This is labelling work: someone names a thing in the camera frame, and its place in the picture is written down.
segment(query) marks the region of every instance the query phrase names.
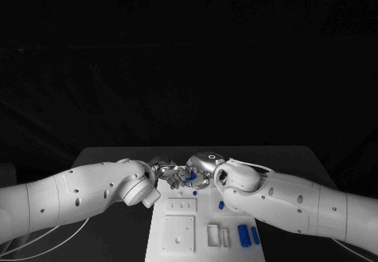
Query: black background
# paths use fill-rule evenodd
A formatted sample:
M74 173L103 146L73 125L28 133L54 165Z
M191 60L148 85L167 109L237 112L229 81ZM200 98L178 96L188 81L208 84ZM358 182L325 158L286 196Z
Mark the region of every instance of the black background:
M378 197L376 1L2 5L18 183L87 147L305 145L340 189Z

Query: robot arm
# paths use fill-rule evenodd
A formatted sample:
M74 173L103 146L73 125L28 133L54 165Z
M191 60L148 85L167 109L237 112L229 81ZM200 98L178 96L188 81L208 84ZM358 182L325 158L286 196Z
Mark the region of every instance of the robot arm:
M102 214L115 202L151 208L158 165L123 159L80 166L34 183L0 188L0 244Z
M227 207L298 234L338 239L378 255L378 200L344 193L315 182L270 171L213 152L197 154L190 171L214 178Z

